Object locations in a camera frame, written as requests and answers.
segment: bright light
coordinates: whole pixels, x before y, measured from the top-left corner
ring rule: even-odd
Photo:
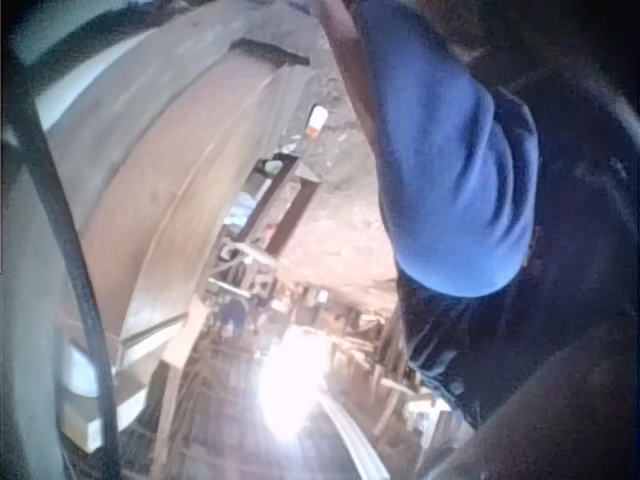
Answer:
[[[316,402],[329,366],[322,336],[291,327],[262,366],[260,402],[269,428],[280,439],[294,437]]]

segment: blue shirt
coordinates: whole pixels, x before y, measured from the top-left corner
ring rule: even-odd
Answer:
[[[538,139],[527,107],[491,95],[411,8],[369,0],[355,19],[377,107],[380,203],[399,267],[447,295],[501,289],[533,230]]]

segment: sleeve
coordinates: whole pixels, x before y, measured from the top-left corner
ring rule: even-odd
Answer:
[[[538,141],[528,109],[489,94],[411,8],[365,0],[354,18],[372,77],[380,204],[398,265],[447,295],[501,289],[533,230]]]

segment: black cable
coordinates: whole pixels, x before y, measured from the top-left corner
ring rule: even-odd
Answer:
[[[98,410],[102,418],[103,478],[118,480],[120,454],[111,361],[89,270],[82,252],[69,203],[42,130],[27,77],[19,60],[3,52],[3,116],[11,125],[23,153],[23,162],[62,253],[98,380]]]

